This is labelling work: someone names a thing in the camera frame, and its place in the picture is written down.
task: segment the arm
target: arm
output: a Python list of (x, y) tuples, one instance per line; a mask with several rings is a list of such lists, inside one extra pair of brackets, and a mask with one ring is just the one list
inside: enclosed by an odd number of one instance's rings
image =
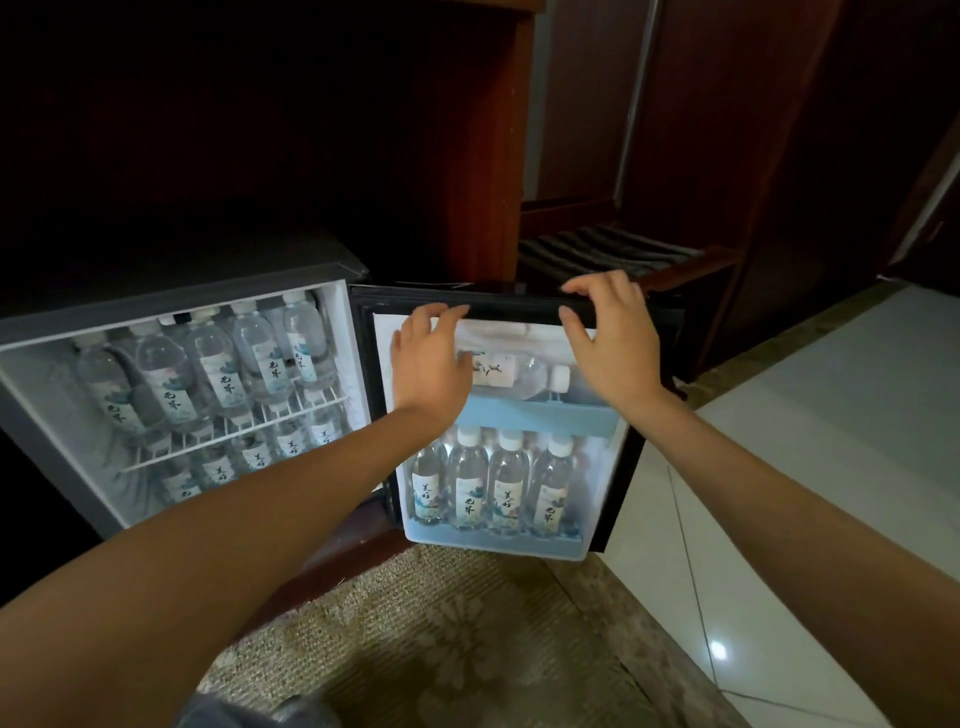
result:
[(960, 723), (960, 584), (705, 423), (660, 386), (659, 341), (622, 271), (569, 281), (561, 319), (596, 392), (657, 446), (767, 586), (898, 728)]
[(456, 418), (472, 379), (453, 349), (465, 313), (423, 306), (397, 333), (391, 414), (124, 531), (0, 611), (7, 722), (171, 725), (260, 604)]

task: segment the wire shelf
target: wire shelf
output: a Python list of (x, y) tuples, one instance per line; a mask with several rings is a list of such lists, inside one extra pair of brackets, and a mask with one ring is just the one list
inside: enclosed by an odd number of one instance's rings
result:
[(122, 469), (121, 473), (137, 471), (141, 468), (146, 468), (148, 465), (154, 465), (154, 463), (159, 463), (164, 460), (169, 460), (172, 457), (184, 455), (187, 452), (193, 452), (198, 449), (207, 448), (211, 445), (224, 443), (248, 432), (255, 432), (258, 429), (276, 425), (277, 423), (284, 422), (285, 420), (292, 420), (308, 412), (315, 412), (319, 409), (332, 407), (334, 404), (339, 404), (344, 401), (347, 401), (346, 397), (338, 397), (336, 395), (333, 395), (331, 398), (324, 398), (323, 401), (311, 401), (304, 396), (299, 387), (295, 386), (294, 392), (288, 398), (287, 406), (285, 408), (274, 409), (274, 407), (271, 405), (257, 402), (251, 408), (252, 419), (250, 424), (243, 426), (237, 425), (234, 421), (228, 418), (221, 417), (219, 415), (215, 416), (213, 418), (213, 432), (212, 436), (210, 437), (197, 438), (192, 434), (171, 432), (169, 448), (164, 447), (162, 449), (156, 449), (156, 453), (150, 452), (146, 448), (138, 448), (136, 450), (133, 465)]

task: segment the left hand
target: left hand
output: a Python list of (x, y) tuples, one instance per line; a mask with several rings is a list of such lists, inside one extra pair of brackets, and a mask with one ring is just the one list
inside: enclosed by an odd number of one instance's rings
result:
[[(468, 310), (468, 305), (422, 305), (394, 332), (390, 347), (394, 410), (422, 415), (431, 441), (453, 425), (473, 384), (472, 355), (463, 352), (457, 358), (453, 347), (457, 322)], [(431, 331), (430, 319), (434, 316), (440, 321)]]

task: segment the forearm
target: forearm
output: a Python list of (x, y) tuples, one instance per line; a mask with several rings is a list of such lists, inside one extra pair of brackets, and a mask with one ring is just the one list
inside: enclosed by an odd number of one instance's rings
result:
[[(895, 725), (956, 721), (960, 585), (754, 457), (672, 396), (634, 407), (628, 419)], [(917, 639), (918, 625), (931, 639)]]
[(0, 710), (24, 726), (168, 725), (257, 607), (432, 435), (417, 414), (393, 413), (39, 582), (0, 612)]

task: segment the bottle label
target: bottle label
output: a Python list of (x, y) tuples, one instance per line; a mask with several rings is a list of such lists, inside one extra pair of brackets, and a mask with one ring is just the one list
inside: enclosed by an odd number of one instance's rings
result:
[(483, 517), (483, 478), (457, 478), (457, 523), (476, 525)]
[(512, 387), (516, 357), (508, 353), (473, 353), (473, 383), (484, 387)]
[(414, 513), (431, 521), (440, 517), (440, 476), (414, 473)]
[(306, 452), (306, 441), (303, 438), (303, 433), (299, 430), (290, 435), (278, 435), (276, 443), (285, 457), (293, 457), (301, 452)]
[(534, 510), (534, 528), (545, 533), (557, 533), (565, 504), (566, 488), (540, 488), (537, 508)]
[(144, 372), (144, 378), (163, 406), (167, 419), (174, 425), (183, 425), (197, 419), (197, 410), (186, 393), (186, 382), (173, 367)]
[(206, 476), (210, 478), (210, 482), (214, 485), (229, 483), (236, 477), (236, 473), (233, 472), (233, 466), (230, 465), (230, 460), (226, 456), (219, 460), (214, 460), (212, 463), (204, 463), (204, 473), (206, 473)]
[(232, 354), (224, 352), (201, 356), (200, 364), (222, 407), (239, 407), (247, 403), (237, 360)]
[(290, 347), (294, 350), (294, 361), (297, 362), (297, 368), (300, 370), (300, 378), (303, 381), (317, 381), (317, 370), (313, 367), (313, 359), (306, 345), (306, 336), (289, 332), (287, 336), (290, 338)]
[(255, 448), (245, 449), (243, 451), (243, 459), (247, 461), (247, 465), (250, 466), (251, 470), (255, 471), (266, 468), (274, 462), (274, 457), (270, 454), (270, 448), (266, 443), (261, 443)]
[(331, 420), (322, 425), (311, 425), (310, 432), (313, 434), (313, 441), (317, 443), (317, 447), (329, 445), (334, 440), (339, 440), (344, 434), (340, 431), (340, 425), (336, 420)]
[(97, 404), (115, 426), (131, 435), (142, 435), (147, 431), (130, 404), (130, 387), (115, 382), (97, 382), (89, 386)]
[(499, 528), (518, 529), (520, 524), (520, 496), (523, 483), (493, 482), (493, 509), (491, 523)]
[(260, 374), (263, 375), (263, 383), (267, 391), (272, 394), (278, 394), (289, 387), (287, 379), (287, 367), (283, 363), (283, 352), (276, 344), (274, 339), (265, 341), (263, 344), (254, 344), (253, 358), (256, 359), (256, 365), (260, 368)]
[(187, 500), (201, 493), (200, 486), (194, 482), (193, 476), (187, 470), (161, 478), (160, 482), (174, 501)]

